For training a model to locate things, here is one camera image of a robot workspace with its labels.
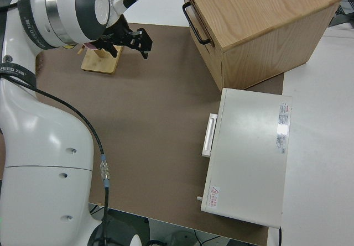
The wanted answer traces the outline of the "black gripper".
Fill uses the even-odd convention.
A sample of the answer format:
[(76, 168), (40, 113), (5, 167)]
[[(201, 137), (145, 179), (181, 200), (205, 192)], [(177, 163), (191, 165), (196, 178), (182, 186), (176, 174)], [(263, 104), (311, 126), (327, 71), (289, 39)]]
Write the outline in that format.
[(107, 27), (100, 38), (96, 41), (96, 48), (105, 49), (113, 58), (117, 57), (118, 51), (114, 45), (127, 46), (138, 50), (144, 59), (152, 49), (153, 41), (147, 31), (139, 28), (137, 31), (130, 29), (124, 15), (121, 15), (113, 25)]

